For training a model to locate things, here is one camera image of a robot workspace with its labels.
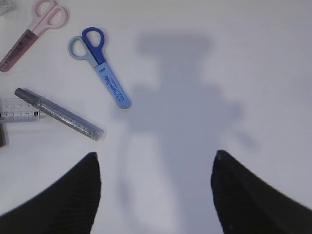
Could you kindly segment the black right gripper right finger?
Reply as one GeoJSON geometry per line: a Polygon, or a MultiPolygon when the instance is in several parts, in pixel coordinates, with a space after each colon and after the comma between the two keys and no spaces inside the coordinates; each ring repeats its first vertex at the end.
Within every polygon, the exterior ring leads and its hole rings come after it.
{"type": "Polygon", "coordinates": [[[211,189],[225,234],[310,234],[312,211],[276,190],[225,150],[214,158],[211,189]]]}

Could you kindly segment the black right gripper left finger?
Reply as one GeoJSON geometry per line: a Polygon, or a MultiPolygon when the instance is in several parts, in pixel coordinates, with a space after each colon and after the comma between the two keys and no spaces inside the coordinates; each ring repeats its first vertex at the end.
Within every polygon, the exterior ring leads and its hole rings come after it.
{"type": "Polygon", "coordinates": [[[100,198],[100,167],[91,152],[40,194],[1,215],[0,232],[89,234],[100,198]]]}

